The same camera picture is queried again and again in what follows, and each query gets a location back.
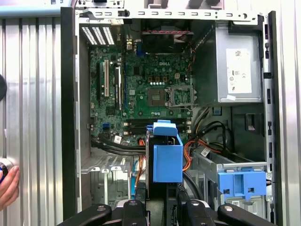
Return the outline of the person's hand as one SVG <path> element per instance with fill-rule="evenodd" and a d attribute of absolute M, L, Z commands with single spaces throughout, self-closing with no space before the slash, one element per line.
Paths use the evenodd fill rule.
<path fill-rule="evenodd" d="M 18 197 L 20 170 L 14 166 L 0 184 L 0 210 L 3 211 L 11 205 Z"/>

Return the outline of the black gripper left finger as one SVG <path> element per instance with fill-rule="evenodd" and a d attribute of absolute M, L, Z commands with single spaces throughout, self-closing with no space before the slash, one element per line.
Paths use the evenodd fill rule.
<path fill-rule="evenodd" d="M 121 200 L 115 209 L 106 204 L 93 205 L 60 226 L 146 226 L 148 224 L 145 205 L 138 200 Z"/>

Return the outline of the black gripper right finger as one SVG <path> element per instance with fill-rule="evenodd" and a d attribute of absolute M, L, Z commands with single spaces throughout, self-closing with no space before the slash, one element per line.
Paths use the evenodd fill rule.
<path fill-rule="evenodd" d="M 177 186 L 177 222 L 180 226 L 273 226 L 274 224 L 233 204 L 214 211 L 202 200 L 188 196 L 182 184 Z"/>

